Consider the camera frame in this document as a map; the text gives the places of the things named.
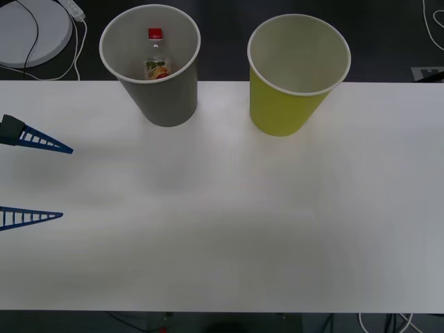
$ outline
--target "gray paper cup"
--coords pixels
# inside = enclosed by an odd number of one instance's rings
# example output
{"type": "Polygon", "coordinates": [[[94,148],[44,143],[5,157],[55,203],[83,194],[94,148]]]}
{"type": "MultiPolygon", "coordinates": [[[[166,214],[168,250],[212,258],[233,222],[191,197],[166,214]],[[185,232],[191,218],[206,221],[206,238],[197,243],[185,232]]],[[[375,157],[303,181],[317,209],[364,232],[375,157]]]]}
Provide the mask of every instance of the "gray paper cup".
{"type": "Polygon", "coordinates": [[[186,122],[197,107],[196,57],[200,32],[193,19],[177,8],[146,5],[121,13],[105,28],[100,57],[155,125],[172,127],[186,122]],[[149,54],[148,28],[161,28],[173,73],[145,80],[149,54]]]}

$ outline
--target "small bottle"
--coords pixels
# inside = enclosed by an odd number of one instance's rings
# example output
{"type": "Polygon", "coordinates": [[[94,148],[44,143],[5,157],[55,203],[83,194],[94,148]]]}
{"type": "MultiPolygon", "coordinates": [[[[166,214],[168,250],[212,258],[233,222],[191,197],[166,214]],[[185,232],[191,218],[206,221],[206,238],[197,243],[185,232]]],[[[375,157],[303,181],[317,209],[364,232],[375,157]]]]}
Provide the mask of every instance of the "small bottle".
{"type": "Polygon", "coordinates": [[[171,61],[164,50],[162,29],[148,29],[150,53],[145,62],[145,79],[156,80],[171,75],[171,61]]]}

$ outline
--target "red bottle cap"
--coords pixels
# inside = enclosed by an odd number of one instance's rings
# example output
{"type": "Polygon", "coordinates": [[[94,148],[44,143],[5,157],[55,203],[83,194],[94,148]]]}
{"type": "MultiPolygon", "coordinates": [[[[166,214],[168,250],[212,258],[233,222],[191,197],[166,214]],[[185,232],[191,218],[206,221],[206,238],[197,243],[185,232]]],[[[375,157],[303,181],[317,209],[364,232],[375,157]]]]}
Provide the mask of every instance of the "red bottle cap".
{"type": "Polygon", "coordinates": [[[148,38],[150,40],[161,40],[162,39],[162,29],[161,28],[149,28],[148,38]]]}

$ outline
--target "white round device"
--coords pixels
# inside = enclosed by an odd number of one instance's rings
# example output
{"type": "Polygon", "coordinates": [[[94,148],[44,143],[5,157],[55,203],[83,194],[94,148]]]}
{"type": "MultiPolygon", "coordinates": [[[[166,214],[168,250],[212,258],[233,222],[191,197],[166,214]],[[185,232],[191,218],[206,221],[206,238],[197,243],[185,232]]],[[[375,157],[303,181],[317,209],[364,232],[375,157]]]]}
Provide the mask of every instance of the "white round device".
{"type": "MultiPolygon", "coordinates": [[[[61,52],[72,33],[65,9],[52,0],[20,0],[39,24],[39,37],[26,67],[46,62],[61,52]]],[[[37,35],[31,14],[16,1],[0,8],[0,65],[23,68],[37,35]]]]}

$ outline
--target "cup rim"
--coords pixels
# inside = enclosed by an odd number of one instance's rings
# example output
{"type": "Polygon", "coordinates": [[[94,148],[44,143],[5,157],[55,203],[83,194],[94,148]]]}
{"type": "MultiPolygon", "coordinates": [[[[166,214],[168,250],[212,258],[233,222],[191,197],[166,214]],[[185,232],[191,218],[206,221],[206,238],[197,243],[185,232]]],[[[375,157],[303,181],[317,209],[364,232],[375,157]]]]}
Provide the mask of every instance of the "cup rim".
{"type": "Polygon", "coordinates": [[[288,94],[288,95],[293,95],[293,96],[316,96],[316,95],[321,95],[324,94],[326,92],[329,92],[330,90],[334,89],[337,85],[339,85],[340,83],[342,83],[345,80],[345,77],[348,75],[348,72],[350,70],[350,66],[352,64],[352,54],[350,52],[350,47],[347,44],[347,41],[345,40],[344,36],[342,36],[342,34],[335,28],[333,27],[331,24],[327,23],[326,21],[323,21],[322,19],[319,19],[317,17],[313,17],[310,15],[304,15],[304,14],[284,14],[284,15],[279,15],[276,17],[272,17],[270,19],[267,19],[265,22],[263,22],[262,24],[260,24],[254,31],[253,34],[250,36],[250,40],[248,41],[248,47],[247,47],[247,56],[248,56],[248,62],[250,63],[251,68],[253,69],[253,71],[255,72],[255,74],[259,77],[259,79],[264,82],[266,85],[268,85],[269,87],[272,87],[273,89],[276,89],[280,92],[283,92],[284,94],[288,94]],[[347,51],[347,67],[344,71],[344,74],[342,75],[342,77],[337,80],[335,82],[335,84],[331,85],[328,88],[325,88],[323,90],[320,90],[318,92],[292,92],[290,90],[286,90],[283,89],[281,87],[278,87],[277,85],[274,85],[273,83],[269,82],[268,80],[265,79],[265,77],[263,77],[259,71],[256,69],[253,60],[251,59],[251,44],[253,42],[254,37],[256,36],[256,33],[259,31],[259,29],[261,27],[263,27],[264,25],[275,21],[277,19],[281,19],[283,17],[308,17],[310,19],[313,19],[319,23],[322,23],[324,25],[326,25],[331,31],[333,31],[333,33],[335,35],[337,35],[339,37],[339,39],[343,42],[345,49],[347,51]]]}
{"type": "Polygon", "coordinates": [[[131,83],[139,83],[139,84],[143,84],[143,85],[152,85],[152,84],[161,83],[161,82],[164,82],[164,81],[171,80],[172,78],[175,78],[176,76],[179,76],[181,73],[183,73],[185,70],[187,70],[188,67],[190,67],[191,64],[196,60],[197,55],[199,54],[199,51],[200,51],[200,44],[201,44],[201,38],[200,38],[199,27],[197,26],[196,22],[186,12],[184,12],[184,11],[182,11],[180,9],[177,9],[176,7],[172,7],[172,6],[151,4],[151,5],[137,6],[137,7],[125,10],[124,12],[120,13],[119,15],[117,15],[114,19],[112,19],[112,21],[110,23],[108,23],[108,25],[106,26],[105,30],[102,32],[102,36],[100,37],[99,53],[100,53],[100,58],[102,60],[102,63],[105,65],[106,69],[108,71],[110,71],[111,74],[116,76],[118,79],[124,80],[126,82],[131,82],[131,83]],[[145,8],[145,7],[158,7],[158,8],[168,8],[168,9],[175,10],[176,12],[179,12],[180,14],[185,16],[191,22],[191,24],[193,24],[193,26],[194,26],[194,28],[196,29],[196,32],[197,32],[197,47],[196,47],[196,51],[194,52],[194,54],[191,57],[191,59],[189,60],[189,62],[184,67],[182,67],[178,71],[172,73],[170,76],[167,76],[166,78],[159,78],[157,80],[135,80],[134,78],[127,78],[126,76],[123,76],[123,75],[117,73],[115,70],[113,70],[109,66],[109,64],[106,62],[105,57],[103,56],[103,38],[105,37],[105,35],[108,32],[108,30],[111,27],[111,25],[115,21],[120,19],[121,17],[127,15],[128,13],[130,13],[130,12],[132,12],[134,10],[139,10],[140,8],[145,8]]]}

